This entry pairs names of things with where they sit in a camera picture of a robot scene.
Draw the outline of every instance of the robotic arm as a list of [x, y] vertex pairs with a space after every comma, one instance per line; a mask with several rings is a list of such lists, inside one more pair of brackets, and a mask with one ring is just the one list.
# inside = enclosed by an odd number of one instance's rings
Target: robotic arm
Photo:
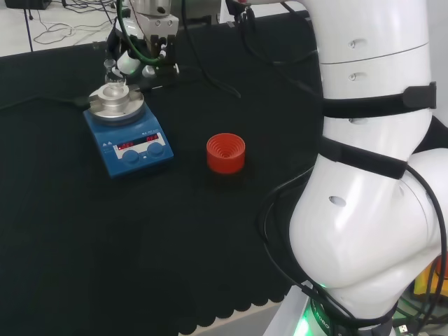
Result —
[[128, 17], [120, 20], [118, 16], [107, 41], [109, 51], [117, 59], [113, 72], [122, 77], [134, 74], [143, 56], [153, 60], [143, 62], [143, 77], [153, 78], [161, 72], [177, 74], [175, 38], [179, 19], [171, 15], [171, 0], [132, 0], [129, 5], [132, 10]]
[[[413, 155], [435, 108], [426, 0], [299, 2], [314, 26], [325, 118], [290, 242], [302, 269], [339, 305], [358, 319], [377, 319], [441, 251], [438, 215], [408, 165], [425, 178], [448, 218], [448, 150]], [[144, 41], [139, 49], [146, 51], [146, 44], [147, 57], [176, 69], [179, 20], [170, 15], [170, 0], [132, 3], [135, 17], [117, 22], [119, 38], [109, 41], [121, 54], [114, 73], [132, 74], [141, 63], [133, 49], [122, 48], [126, 34], [136, 44]], [[232, 15], [249, 5], [226, 4]], [[143, 75], [153, 76], [153, 66], [145, 65]], [[324, 336], [326, 324], [313, 321], [313, 333]], [[378, 332], [395, 335], [390, 325]]]

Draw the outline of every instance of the red plastic cup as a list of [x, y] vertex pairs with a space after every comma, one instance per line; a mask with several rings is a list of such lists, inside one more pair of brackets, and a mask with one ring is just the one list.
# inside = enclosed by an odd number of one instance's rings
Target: red plastic cup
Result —
[[246, 144], [239, 136], [221, 133], [207, 142], [207, 164], [219, 174], [234, 174], [244, 167]]

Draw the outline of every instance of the red led display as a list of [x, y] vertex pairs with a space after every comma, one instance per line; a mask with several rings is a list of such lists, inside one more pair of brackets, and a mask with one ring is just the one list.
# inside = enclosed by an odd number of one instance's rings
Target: red led display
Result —
[[117, 147], [118, 147], [118, 149], [126, 149], [126, 148], [129, 148], [129, 147], [133, 147], [133, 145], [134, 145], [134, 143], [131, 141], [131, 142], [127, 142], [127, 143], [122, 143], [122, 144], [120, 144], [120, 145], [118, 145]]
[[157, 139], [159, 139], [159, 136], [157, 134], [151, 134], [151, 135], [145, 136], [140, 139], [135, 139], [133, 141], [129, 141], [129, 142], [125, 142], [125, 143], [120, 143], [119, 145], [117, 145], [117, 148], [119, 151], [121, 151], [122, 149], [133, 147], [133, 146], [136, 146], [139, 144], [144, 144], [146, 142], [154, 141]]
[[157, 140], [159, 139], [159, 136], [156, 134], [150, 135], [146, 137], [146, 142], [152, 141], [152, 140]]

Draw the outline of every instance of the yellow object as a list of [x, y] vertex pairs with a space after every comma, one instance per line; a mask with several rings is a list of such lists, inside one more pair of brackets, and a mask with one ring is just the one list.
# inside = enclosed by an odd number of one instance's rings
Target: yellow object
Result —
[[[431, 264], [427, 266], [427, 268], [422, 273], [420, 273], [418, 277], [415, 279], [414, 284], [415, 295], [425, 295], [426, 287], [428, 285], [429, 272], [431, 270]], [[438, 280], [439, 276], [437, 275], [437, 273], [434, 273], [433, 280], [431, 281], [431, 294], [435, 293]], [[448, 298], [448, 280], [443, 281], [442, 295]]]

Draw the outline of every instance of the black tablecloth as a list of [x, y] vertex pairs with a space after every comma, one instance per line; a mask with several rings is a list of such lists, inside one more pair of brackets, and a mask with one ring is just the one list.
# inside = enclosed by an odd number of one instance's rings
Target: black tablecloth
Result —
[[[292, 15], [259, 22], [272, 58], [314, 48]], [[188, 334], [282, 300], [290, 285], [253, 219], [268, 190], [312, 164], [319, 104], [249, 58], [226, 24], [193, 35], [205, 67], [242, 98], [188, 68], [178, 87], [146, 95], [175, 154], [163, 170], [111, 180], [74, 107], [35, 100], [0, 111], [0, 335]], [[177, 51], [195, 66], [182, 32]], [[104, 45], [3, 57], [0, 105], [88, 95], [104, 82], [103, 61]], [[320, 87], [316, 60], [286, 70]], [[247, 147], [230, 178], [206, 166], [206, 142], [221, 132]]]

